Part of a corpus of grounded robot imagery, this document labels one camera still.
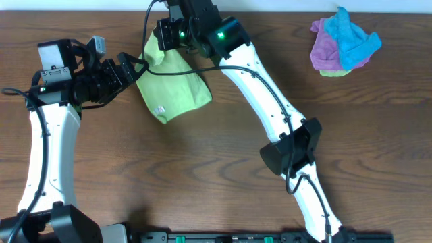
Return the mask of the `light green cloth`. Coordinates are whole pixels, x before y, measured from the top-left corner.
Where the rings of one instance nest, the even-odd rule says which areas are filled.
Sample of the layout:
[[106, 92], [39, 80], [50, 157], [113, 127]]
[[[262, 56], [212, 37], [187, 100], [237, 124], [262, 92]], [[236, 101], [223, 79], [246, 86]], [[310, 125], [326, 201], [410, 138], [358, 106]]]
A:
[[148, 62], [149, 71], [143, 73], [136, 84], [148, 110], [162, 124], [212, 101], [210, 90], [198, 74], [168, 74], [192, 68], [178, 51], [159, 50], [153, 34], [148, 38], [144, 55], [140, 58]]

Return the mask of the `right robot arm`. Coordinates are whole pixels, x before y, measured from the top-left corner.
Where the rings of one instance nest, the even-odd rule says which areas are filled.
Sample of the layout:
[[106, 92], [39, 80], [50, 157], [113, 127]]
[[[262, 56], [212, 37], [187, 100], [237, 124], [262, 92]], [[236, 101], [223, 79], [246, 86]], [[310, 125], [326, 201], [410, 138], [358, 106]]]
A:
[[169, 15], [157, 21], [159, 49], [197, 50], [238, 87], [269, 139], [260, 150], [265, 165], [284, 179], [309, 235], [318, 242], [335, 242], [342, 224], [320, 185], [313, 155], [322, 131], [319, 121], [306, 119], [284, 97], [235, 17], [222, 18], [211, 1], [169, 0], [164, 4]]

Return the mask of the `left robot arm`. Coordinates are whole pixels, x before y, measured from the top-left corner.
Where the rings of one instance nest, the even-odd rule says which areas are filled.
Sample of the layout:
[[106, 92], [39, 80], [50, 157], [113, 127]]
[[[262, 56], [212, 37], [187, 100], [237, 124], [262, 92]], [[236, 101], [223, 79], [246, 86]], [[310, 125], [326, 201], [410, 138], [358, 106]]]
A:
[[74, 149], [82, 112], [106, 106], [135, 83], [148, 63], [127, 53], [106, 58], [105, 40], [38, 45], [42, 68], [24, 92], [32, 145], [28, 178], [15, 216], [1, 220], [4, 242], [131, 242], [125, 223], [99, 226], [78, 209]]

